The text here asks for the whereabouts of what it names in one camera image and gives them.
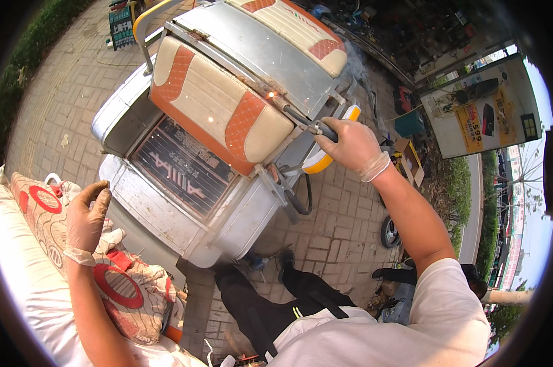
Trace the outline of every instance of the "seat cushion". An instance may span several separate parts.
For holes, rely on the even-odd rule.
[[[250,87],[171,36],[160,45],[150,94],[156,106],[246,176],[294,127]]]
[[[346,48],[327,26],[289,0],[227,0],[315,61],[331,77],[346,66]]]

